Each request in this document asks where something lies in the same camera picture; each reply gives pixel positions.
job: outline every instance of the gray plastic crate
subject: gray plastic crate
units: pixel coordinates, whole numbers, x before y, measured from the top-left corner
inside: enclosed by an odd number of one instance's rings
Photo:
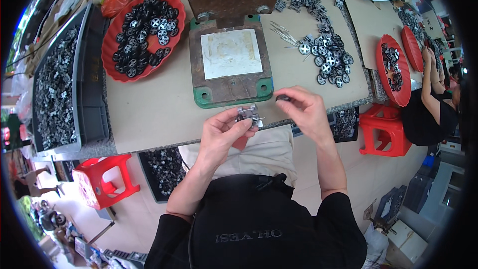
[[[81,146],[89,142],[110,138],[106,105],[103,101],[103,64],[101,62],[101,44],[106,19],[101,15],[98,7],[89,2],[81,11],[77,12],[58,31],[51,41],[48,50],[38,64],[37,69],[43,67],[46,57],[51,54],[57,41],[64,39],[68,30],[76,25],[80,26],[78,41],[73,60],[73,120],[75,124],[76,142],[58,146],[45,151],[43,138],[38,132],[36,106],[32,104],[33,135],[37,152],[44,154],[75,153]],[[33,100],[35,98],[36,80],[39,71],[35,71],[33,78]]]

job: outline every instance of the cardboard sheet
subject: cardboard sheet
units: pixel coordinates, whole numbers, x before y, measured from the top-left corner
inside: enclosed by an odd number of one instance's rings
[[[400,36],[403,23],[393,10],[391,2],[380,1],[375,4],[368,0],[345,0],[345,2],[357,32],[363,63],[367,69],[377,69],[375,53],[377,44],[384,34],[391,35],[402,51],[405,51]],[[421,82],[421,73],[413,70],[408,59],[407,63],[410,77]]]
[[[186,20],[193,17],[187,0],[181,0],[186,9]],[[339,89],[327,83],[316,82],[318,67],[309,57],[296,49],[286,49],[289,43],[282,41],[269,30],[269,20],[287,27],[296,38],[308,33],[317,35],[317,21],[305,9],[301,14],[286,9],[261,17],[270,57],[274,88],[302,85],[324,97],[326,108],[342,105],[368,96],[368,86],[362,71],[355,45],[340,10],[332,0],[322,0],[336,33],[345,49],[355,60],[350,83]],[[107,76],[108,108],[111,128],[119,154],[167,146],[195,140],[201,137],[205,119],[225,108],[201,109],[194,102],[188,29],[177,44],[172,56],[156,72],[132,83],[120,83]],[[264,124],[284,120],[287,116],[275,106],[275,98],[258,102],[259,114]]]

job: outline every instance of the red plastic stool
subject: red plastic stool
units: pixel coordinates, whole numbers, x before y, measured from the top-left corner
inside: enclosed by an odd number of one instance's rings
[[[380,111],[383,111],[383,117],[377,116]],[[360,149],[361,154],[387,157],[405,156],[410,146],[412,146],[412,143],[405,137],[403,124],[400,119],[400,110],[398,108],[373,103],[372,108],[366,113],[359,115],[359,119],[359,126],[363,129],[365,138],[365,149]],[[378,148],[375,148],[373,137],[374,129],[380,130],[378,140],[381,141],[382,144],[380,144]],[[383,151],[390,142],[390,149]]]
[[[110,207],[140,190],[140,185],[133,186],[126,168],[126,161],[131,154],[108,157],[98,162],[99,159],[89,159],[78,165],[72,172],[73,180],[78,182],[80,195],[86,205],[101,210]],[[117,188],[111,182],[103,180],[103,174],[113,167],[118,166],[126,189],[115,194]]]

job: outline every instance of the floor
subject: floor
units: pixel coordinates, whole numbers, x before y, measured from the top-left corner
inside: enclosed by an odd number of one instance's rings
[[[368,107],[361,106],[360,112]],[[321,200],[314,143],[303,135],[294,138],[294,141],[294,163],[298,179],[292,199],[307,207],[311,214],[316,214]],[[392,187],[408,185],[427,153],[427,147],[412,145],[404,157],[361,155],[359,148],[364,146],[362,131],[359,131],[357,141],[337,143],[336,146],[346,170],[354,216],[362,232],[370,224],[370,221],[363,220],[364,210],[375,199],[373,205],[376,210],[380,198]],[[35,164],[36,168],[43,166],[45,163]],[[128,170],[133,184],[140,184],[141,190],[113,206],[116,212],[115,225],[95,243],[101,249],[147,253],[166,204],[154,201],[136,155],[128,160]],[[48,173],[41,173],[38,180],[41,188],[54,187],[57,183],[56,178]],[[65,195],[61,199],[54,192],[44,194],[43,198],[73,221],[86,239],[93,238],[109,224],[108,220],[99,218],[93,208],[81,203],[75,182],[64,183],[62,189]]]

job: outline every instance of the red plastic tray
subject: red plastic tray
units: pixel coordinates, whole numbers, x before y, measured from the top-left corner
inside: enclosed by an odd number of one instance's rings
[[[403,85],[400,91],[392,92],[390,84],[388,83],[388,78],[392,78],[392,73],[389,71],[387,75],[385,73],[385,66],[383,65],[383,57],[382,57],[382,44],[388,44],[388,47],[393,47],[398,50],[400,57],[398,58],[398,67],[402,70],[402,80]],[[410,70],[408,68],[408,63],[403,54],[402,49],[398,45],[397,41],[392,38],[390,35],[383,35],[377,45],[377,52],[376,52],[376,59],[377,59],[377,68],[380,75],[380,80],[382,81],[383,88],[387,93],[388,97],[395,102],[397,105],[401,107],[405,107],[410,100],[410,93],[412,92],[412,82],[410,81]]]
[[[157,65],[154,68],[151,65],[148,65],[146,69],[144,69],[143,73],[133,78],[129,78],[128,76],[126,76],[126,74],[119,73],[115,69],[116,62],[114,62],[111,58],[113,57],[113,53],[115,53],[118,50],[119,44],[116,42],[116,35],[122,32],[121,26],[123,25],[124,15],[130,12],[131,8],[134,5],[138,3],[142,3],[143,0],[131,1],[127,6],[125,6],[119,12],[119,14],[113,20],[103,39],[103,45],[101,46],[101,60],[103,61],[103,67],[106,70],[106,74],[108,74],[111,78],[113,78],[113,80],[120,81],[120,82],[137,81],[138,79],[146,77],[152,72],[154,72],[164,63],[166,59],[168,59],[172,55],[176,44],[179,42],[179,39],[181,38],[181,33],[184,30],[184,20],[186,19],[186,12],[184,11],[184,4],[182,4],[181,0],[166,0],[166,1],[169,3],[170,6],[175,7],[179,10],[179,15],[177,17],[178,19],[177,26],[179,28],[179,32],[175,37],[171,37],[169,43],[165,46],[159,45],[157,36],[151,36],[151,35],[148,36],[147,42],[148,42],[148,51],[150,51],[151,53],[155,53],[159,48],[166,48],[166,47],[169,47],[171,51],[165,58],[161,60],[159,65]]]
[[[423,73],[423,59],[421,57],[420,47],[414,33],[408,26],[402,29],[402,43],[405,53],[407,53],[408,60],[415,71]]]

